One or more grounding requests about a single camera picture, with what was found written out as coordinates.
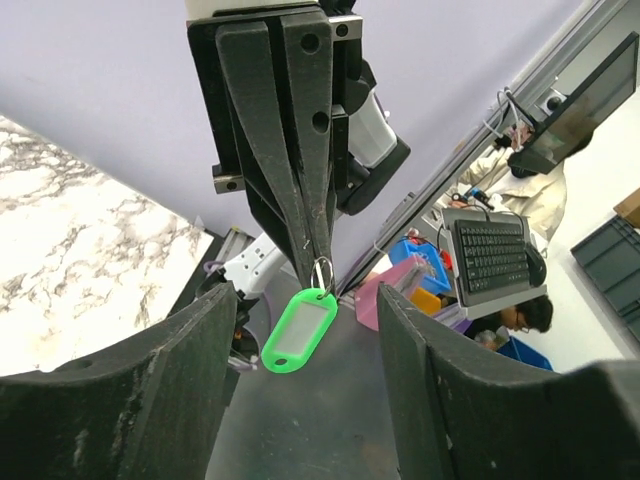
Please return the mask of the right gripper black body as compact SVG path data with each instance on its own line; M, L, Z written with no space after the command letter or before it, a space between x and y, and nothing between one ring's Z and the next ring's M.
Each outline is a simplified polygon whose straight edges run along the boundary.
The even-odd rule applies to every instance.
M246 193L248 184L243 176L239 154L244 139L235 125L235 110L230 101L222 74L216 33L224 24L263 20L270 35L271 55L281 120L289 152L289 161L298 182L300 152L295 130L290 82L281 21L291 15L323 15L331 27L332 105L330 113L330 175L329 193L334 199L332 233L339 194L347 187L351 154L348 150L349 117L353 113L356 93L361 88L362 21L349 4L318 4L317 6L280 7L275 9L228 12L213 17L188 21L189 48L203 94L209 124L213 133L219 162L214 168L218 190L225 189L225 179L232 178L238 189Z

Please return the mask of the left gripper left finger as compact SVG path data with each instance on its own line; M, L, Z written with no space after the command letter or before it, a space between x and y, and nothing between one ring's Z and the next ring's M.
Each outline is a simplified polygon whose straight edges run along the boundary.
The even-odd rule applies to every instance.
M222 284L52 372L3 377L2 477L203 478L223 411L235 315L235 294Z

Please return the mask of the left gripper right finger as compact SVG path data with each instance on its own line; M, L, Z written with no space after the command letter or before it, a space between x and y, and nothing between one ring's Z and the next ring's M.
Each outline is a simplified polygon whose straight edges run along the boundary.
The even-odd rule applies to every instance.
M388 399L404 479L635 479L639 364L567 374L492 352L377 292Z

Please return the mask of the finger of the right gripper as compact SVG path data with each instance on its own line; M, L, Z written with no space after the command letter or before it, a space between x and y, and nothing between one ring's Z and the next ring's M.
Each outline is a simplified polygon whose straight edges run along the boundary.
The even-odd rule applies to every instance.
M289 161L267 23L224 24L216 46L240 142L240 164L251 213L285 254L302 287L311 285L313 255L303 248L300 187Z
M334 199L329 193L332 105L331 27L323 15L291 15L281 21L300 160L302 200L295 233L296 270L311 285L315 261L331 256Z

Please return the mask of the green key tag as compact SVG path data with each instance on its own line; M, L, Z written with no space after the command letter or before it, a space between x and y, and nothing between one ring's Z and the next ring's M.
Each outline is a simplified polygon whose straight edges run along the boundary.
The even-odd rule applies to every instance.
M306 365L338 312L335 296L321 288L296 293L265 342L261 360L272 373L288 374Z

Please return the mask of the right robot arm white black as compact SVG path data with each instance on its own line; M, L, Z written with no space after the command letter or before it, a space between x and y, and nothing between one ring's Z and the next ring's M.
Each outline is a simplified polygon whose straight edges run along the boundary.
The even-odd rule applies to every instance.
M389 125L349 1L190 1L187 37L219 161L260 235L213 274L253 301L285 264L327 273L337 218L368 207L410 154Z

